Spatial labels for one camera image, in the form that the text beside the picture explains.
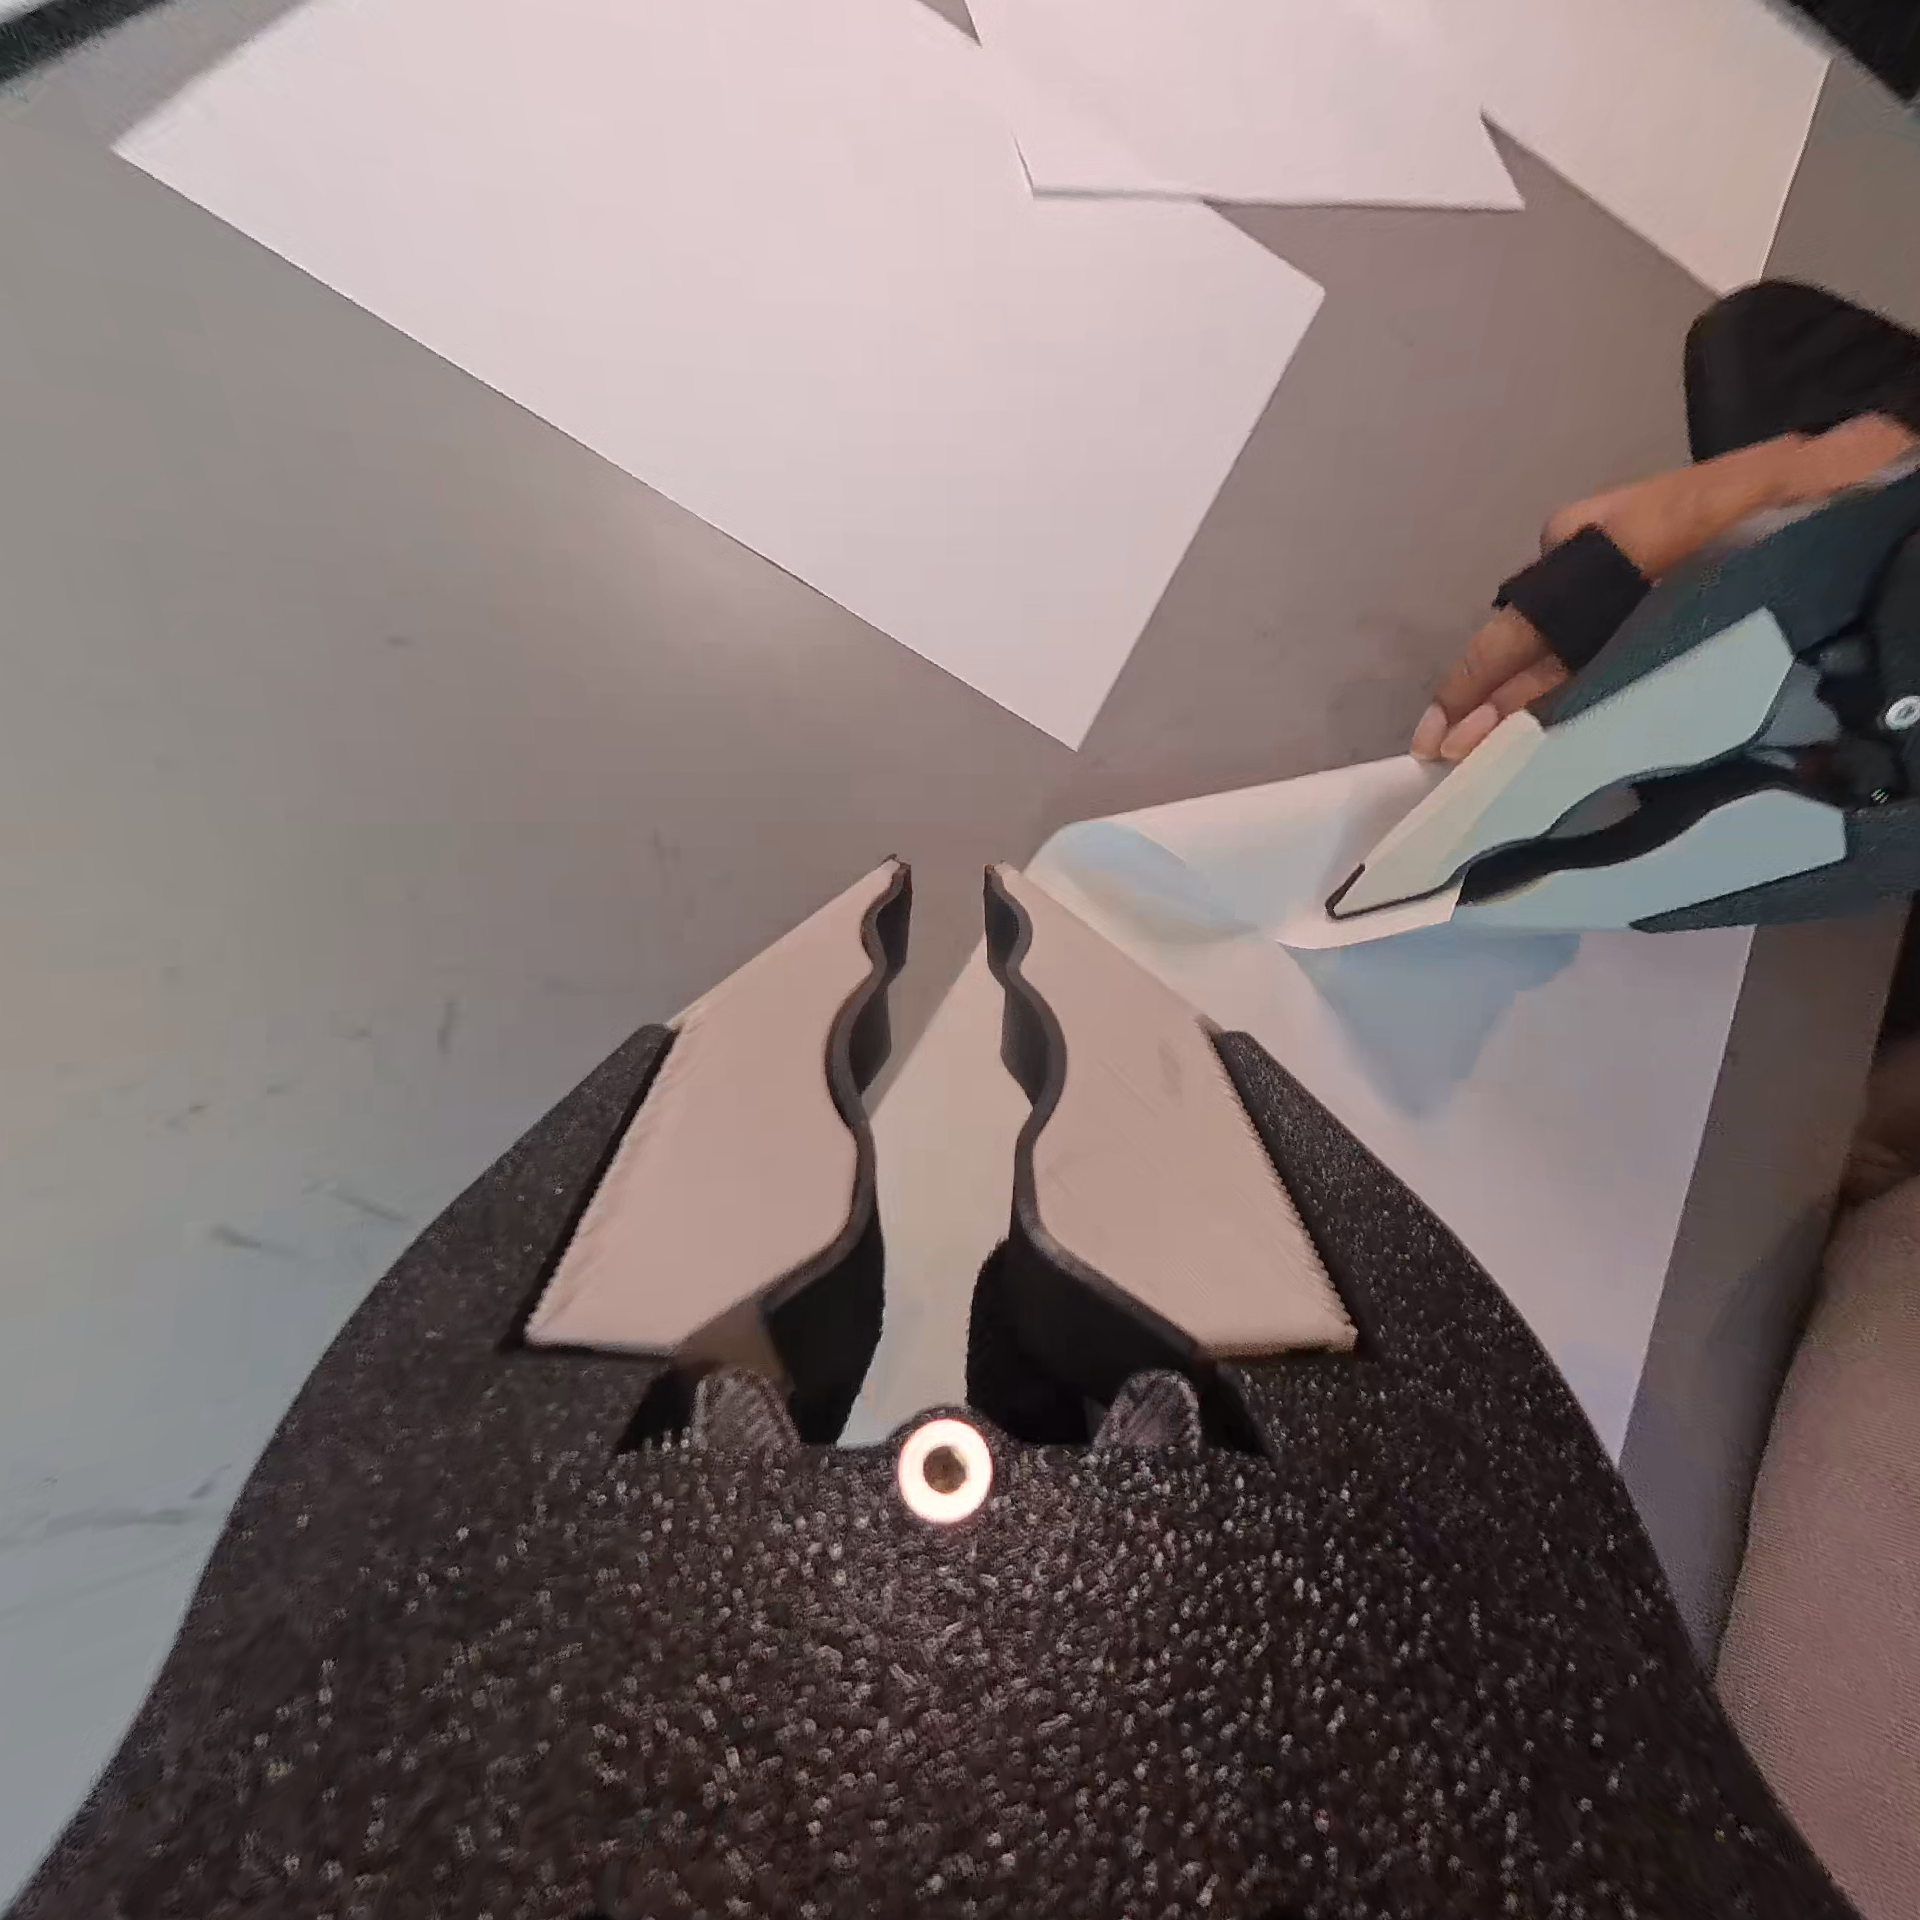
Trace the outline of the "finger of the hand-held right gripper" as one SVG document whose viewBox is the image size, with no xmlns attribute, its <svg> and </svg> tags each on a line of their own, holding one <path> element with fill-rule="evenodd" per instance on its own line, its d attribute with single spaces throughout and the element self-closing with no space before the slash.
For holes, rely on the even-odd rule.
<svg viewBox="0 0 1920 1920">
<path fill-rule="evenodd" d="M 1790 789 L 1715 805 L 1667 842 L 1592 864 L 1562 864 L 1453 906 L 1453 923 L 1500 934 L 1586 934 L 1653 923 L 1683 906 L 1844 863 L 1844 812 Z"/>
<path fill-rule="evenodd" d="M 1369 851 L 1328 916 L 1353 919 L 1428 900 L 1479 856 L 1540 842 L 1621 780 L 1686 772 L 1744 750 L 1792 668 L 1781 622 L 1749 612 L 1571 718 L 1510 712 Z"/>
</svg>

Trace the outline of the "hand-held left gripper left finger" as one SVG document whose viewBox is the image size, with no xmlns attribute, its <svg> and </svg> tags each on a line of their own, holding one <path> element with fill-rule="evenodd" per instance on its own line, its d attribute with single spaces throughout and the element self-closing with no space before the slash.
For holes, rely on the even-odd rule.
<svg viewBox="0 0 1920 1920">
<path fill-rule="evenodd" d="M 846 1431 L 885 1323 L 868 1090 L 914 900 L 888 856 L 672 1021 L 531 1300 L 531 1351 L 731 1365 L 797 1431 Z"/>
</svg>

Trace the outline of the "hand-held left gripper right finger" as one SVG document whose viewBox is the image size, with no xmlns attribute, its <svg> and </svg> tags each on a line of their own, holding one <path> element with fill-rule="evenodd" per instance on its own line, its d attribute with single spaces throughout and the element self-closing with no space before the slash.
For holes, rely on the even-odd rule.
<svg viewBox="0 0 1920 1920">
<path fill-rule="evenodd" d="M 1230 1369 L 1353 1356 L 1361 1332 L 1219 1029 L 1015 867 L 984 879 L 984 952 L 1026 1115 L 973 1285 L 972 1403 L 1003 1431 L 1094 1431 L 1168 1372 L 1198 1431 L 1249 1431 Z"/>
</svg>

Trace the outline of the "white paper sheet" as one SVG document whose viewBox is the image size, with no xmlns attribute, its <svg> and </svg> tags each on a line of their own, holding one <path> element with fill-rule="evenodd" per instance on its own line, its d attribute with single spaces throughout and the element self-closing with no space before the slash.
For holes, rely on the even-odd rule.
<svg viewBox="0 0 1920 1920">
<path fill-rule="evenodd" d="M 302 4 L 116 151 L 1078 747 L 1324 288 L 923 4 Z"/>
<path fill-rule="evenodd" d="M 1043 198 L 1524 209 L 1428 4 L 966 11 Z"/>
<path fill-rule="evenodd" d="M 1256 1037 L 1503 1284 L 1624 1453 L 1752 937 L 1487 934 L 1298 952 L 1274 930 L 1433 780 L 1410 758 L 1143 812 L 1038 801 L 901 822 L 915 871 L 874 1111 L 885 1328 L 846 1440 L 966 1396 L 976 1269 L 1005 1235 L 1026 1096 L 998 1051 L 981 875 L 1026 864 L 1212 1023 Z"/>
<path fill-rule="evenodd" d="M 1717 294 L 1774 251 L 1833 57 L 1759 2 L 1453 4 L 1487 119 Z"/>
</svg>

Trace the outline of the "person's right hand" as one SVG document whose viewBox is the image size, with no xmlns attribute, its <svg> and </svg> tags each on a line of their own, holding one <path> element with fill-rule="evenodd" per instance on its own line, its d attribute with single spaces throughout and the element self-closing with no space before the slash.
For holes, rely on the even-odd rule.
<svg viewBox="0 0 1920 1920">
<path fill-rule="evenodd" d="M 1786 433 L 1579 499 L 1550 518 L 1542 553 L 1600 530 L 1642 579 L 1657 582 L 1742 520 L 1808 508 L 1913 455 L 1916 430 L 1884 413 L 1816 437 Z M 1520 604 L 1503 604 L 1437 687 L 1410 737 L 1410 755 L 1420 762 L 1461 762 L 1510 712 L 1569 676 L 1550 633 Z"/>
</svg>

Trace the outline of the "person's beige sweatshirt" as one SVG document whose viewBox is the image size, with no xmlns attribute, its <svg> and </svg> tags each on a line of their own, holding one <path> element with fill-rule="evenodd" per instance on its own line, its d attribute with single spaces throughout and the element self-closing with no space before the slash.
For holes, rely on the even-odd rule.
<svg viewBox="0 0 1920 1920">
<path fill-rule="evenodd" d="M 1917 1194 L 1828 1250 L 1756 1482 L 1715 1682 L 1786 1805 L 1916 1780 Z"/>
</svg>

